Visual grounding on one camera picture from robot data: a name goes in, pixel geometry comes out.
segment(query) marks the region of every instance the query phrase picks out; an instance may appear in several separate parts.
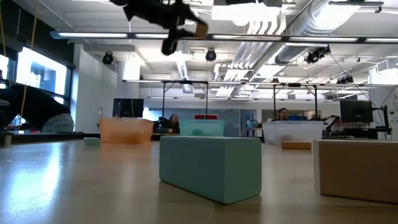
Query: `table surface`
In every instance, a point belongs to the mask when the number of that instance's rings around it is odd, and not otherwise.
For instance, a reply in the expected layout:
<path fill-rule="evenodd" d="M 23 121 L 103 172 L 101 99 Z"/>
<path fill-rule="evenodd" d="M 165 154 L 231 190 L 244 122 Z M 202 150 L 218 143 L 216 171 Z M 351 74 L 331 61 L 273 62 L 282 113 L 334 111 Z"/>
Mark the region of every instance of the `table surface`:
<path fill-rule="evenodd" d="M 398 223 L 398 206 L 318 195 L 310 151 L 262 145 L 262 193 L 223 206 L 159 181 L 159 142 L 0 149 L 0 223 Z"/>

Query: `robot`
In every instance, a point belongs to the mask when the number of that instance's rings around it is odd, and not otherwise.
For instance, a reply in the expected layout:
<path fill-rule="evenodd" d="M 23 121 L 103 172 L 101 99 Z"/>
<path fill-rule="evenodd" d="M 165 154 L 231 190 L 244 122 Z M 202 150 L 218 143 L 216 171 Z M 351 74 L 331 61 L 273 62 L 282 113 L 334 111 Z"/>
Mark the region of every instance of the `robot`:
<path fill-rule="evenodd" d="M 207 23 L 197 18 L 191 11 L 189 5 L 184 4 L 182 0 L 175 0 L 173 4 L 162 4 L 160 0 L 110 1 L 117 6 L 123 6 L 128 21 L 136 16 L 151 24 L 157 24 L 169 30 L 169 36 L 167 39 L 163 40 L 162 43 L 162 53 L 164 55 L 174 53 L 177 49 L 178 40 L 180 39 L 187 37 L 204 39 L 207 36 Z M 177 28 L 177 26 L 184 25 L 186 19 L 197 23 L 195 33 Z"/>

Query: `black shirt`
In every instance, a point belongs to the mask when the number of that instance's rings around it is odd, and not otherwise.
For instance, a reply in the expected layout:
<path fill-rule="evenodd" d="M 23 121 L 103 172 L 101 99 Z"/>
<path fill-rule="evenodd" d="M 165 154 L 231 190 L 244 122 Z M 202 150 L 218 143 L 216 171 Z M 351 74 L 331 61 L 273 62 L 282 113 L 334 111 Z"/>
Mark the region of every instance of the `black shirt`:
<path fill-rule="evenodd" d="M 8 123 L 21 112 L 24 88 L 24 85 L 13 85 L 0 90 L 0 99 L 10 102 L 8 107 L 2 107 L 7 114 Z M 65 105 L 58 103 L 38 88 L 27 86 L 22 117 L 34 128 L 41 130 L 50 118 L 65 113 L 70 113 Z"/>

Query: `security camera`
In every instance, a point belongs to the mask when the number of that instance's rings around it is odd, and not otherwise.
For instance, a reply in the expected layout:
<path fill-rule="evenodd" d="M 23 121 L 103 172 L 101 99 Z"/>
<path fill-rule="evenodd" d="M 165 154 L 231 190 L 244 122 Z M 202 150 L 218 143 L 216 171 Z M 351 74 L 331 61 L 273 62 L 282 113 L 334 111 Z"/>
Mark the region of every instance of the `security camera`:
<path fill-rule="evenodd" d="M 105 56 L 102 58 L 102 62 L 105 65 L 112 65 L 114 63 L 113 52 L 106 52 Z"/>
<path fill-rule="evenodd" d="M 208 49 L 206 53 L 206 61 L 214 62 L 217 58 L 217 54 L 214 49 Z"/>

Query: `computer monitor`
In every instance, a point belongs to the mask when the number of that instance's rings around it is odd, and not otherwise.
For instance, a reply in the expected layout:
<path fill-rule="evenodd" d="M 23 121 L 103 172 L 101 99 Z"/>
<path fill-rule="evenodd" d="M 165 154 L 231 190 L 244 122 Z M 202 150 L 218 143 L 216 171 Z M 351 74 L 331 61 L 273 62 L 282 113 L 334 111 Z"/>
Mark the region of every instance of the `computer monitor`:
<path fill-rule="evenodd" d="M 114 99 L 113 116 L 119 118 L 141 118 L 144 99 Z"/>
<path fill-rule="evenodd" d="M 372 123 L 373 110 L 370 101 L 341 100 L 341 122 L 343 123 Z"/>

